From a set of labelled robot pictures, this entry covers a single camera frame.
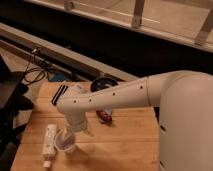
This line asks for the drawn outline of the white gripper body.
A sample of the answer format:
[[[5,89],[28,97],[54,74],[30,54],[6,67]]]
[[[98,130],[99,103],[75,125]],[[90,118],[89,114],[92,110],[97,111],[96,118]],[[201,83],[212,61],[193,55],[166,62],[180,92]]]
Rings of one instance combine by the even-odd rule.
[[[66,140],[68,143],[71,143],[75,139],[75,134],[78,132],[90,134],[90,128],[87,121],[79,125],[66,124],[63,131],[63,139]]]

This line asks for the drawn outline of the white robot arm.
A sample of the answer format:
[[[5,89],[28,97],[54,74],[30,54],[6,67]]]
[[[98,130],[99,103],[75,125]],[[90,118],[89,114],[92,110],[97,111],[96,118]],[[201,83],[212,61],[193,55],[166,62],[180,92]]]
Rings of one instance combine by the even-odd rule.
[[[89,111],[148,106],[160,109],[159,171],[213,171],[213,75],[181,70],[91,93],[68,88],[57,102],[73,132],[87,128]]]

